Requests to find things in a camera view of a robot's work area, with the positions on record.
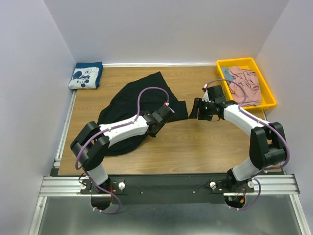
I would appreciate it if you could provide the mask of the black t-shirt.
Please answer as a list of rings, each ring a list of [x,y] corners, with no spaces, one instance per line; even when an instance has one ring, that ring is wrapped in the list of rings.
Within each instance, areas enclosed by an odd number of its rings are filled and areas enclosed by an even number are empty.
[[[179,101],[175,97],[161,72],[157,72],[125,85],[114,96],[110,104],[100,112],[97,124],[115,123],[135,116],[138,95],[147,87],[159,87],[167,91],[170,107],[175,111],[171,122],[188,119],[186,102]],[[166,100],[167,96],[162,91],[155,89],[145,91],[140,98],[140,109],[152,113],[160,108]],[[144,142],[146,137],[146,135],[134,136],[118,142],[108,148],[107,155],[119,156],[132,152]]]

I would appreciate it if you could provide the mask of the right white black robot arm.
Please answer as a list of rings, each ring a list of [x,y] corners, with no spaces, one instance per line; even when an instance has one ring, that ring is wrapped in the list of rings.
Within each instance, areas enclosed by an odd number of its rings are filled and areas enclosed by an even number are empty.
[[[248,158],[228,170],[225,179],[222,180],[223,188],[235,192],[261,171],[277,169],[280,163],[288,162],[290,150],[280,123],[270,123],[257,118],[233,100],[194,99],[189,115],[191,119],[211,121],[214,115],[217,115],[218,119],[233,123],[250,138]]]

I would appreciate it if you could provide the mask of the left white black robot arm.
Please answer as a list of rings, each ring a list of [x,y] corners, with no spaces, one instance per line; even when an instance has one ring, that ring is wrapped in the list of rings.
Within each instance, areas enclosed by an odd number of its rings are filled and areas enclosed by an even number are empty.
[[[91,187],[97,193],[104,193],[109,186],[109,177],[102,161],[108,155],[109,148],[135,136],[155,137],[174,114],[174,110],[164,104],[152,113],[141,111],[129,119],[112,124],[87,123],[70,145],[76,156],[75,167],[81,166],[93,180]]]

